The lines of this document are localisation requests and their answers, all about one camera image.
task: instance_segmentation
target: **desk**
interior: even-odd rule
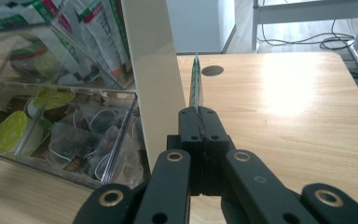
[[[193,57],[178,57],[185,94]],[[358,202],[358,89],[334,53],[200,56],[204,105],[237,148],[253,151],[289,189],[324,182]],[[0,223],[70,223],[90,195],[0,161]],[[191,223],[224,223],[218,198],[192,198]]]

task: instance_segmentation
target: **clear plastic box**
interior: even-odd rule
[[[0,159],[97,188],[144,178],[117,1],[0,0]]]
[[[0,84],[0,158],[89,188],[143,180],[134,93]]]

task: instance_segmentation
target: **gray floor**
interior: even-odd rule
[[[287,4],[306,0],[266,0],[266,5]],[[235,0],[236,7],[236,32],[232,36],[227,48],[228,54],[251,53],[251,33],[252,33],[252,4],[251,0]],[[305,39],[321,33],[330,33],[333,21],[310,21],[310,22],[291,22],[281,24],[264,25],[264,33],[267,39],[280,39],[285,41],[296,41]],[[334,25],[335,33],[355,35],[358,31],[358,19],[338,20]],[[263,39],[262,26],[258,26],[258,37]],[[324,35],[311,41],[321,41],[331,35]],[[338,43],[330,44],[329,47],[341,46]],[[313,45],[284,45],[271,46],[266,42],[259,41],[258,53],[273,52],[308,52],[322,51],[319,44]],[[350,71],[358,72],[358,67],[347,49],[334,50],[338,53]]]

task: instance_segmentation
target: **packaging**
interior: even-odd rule
[[[103,3],[108,0],[87,1],[93,5],[79,7],[81,1],[0,1],[0,77],[14,82],[67,86],[96,82],[96,86],[128,88],[133,76],[122,41],[125,32],[119,31],[112,10],[111,19],[106,19]]]

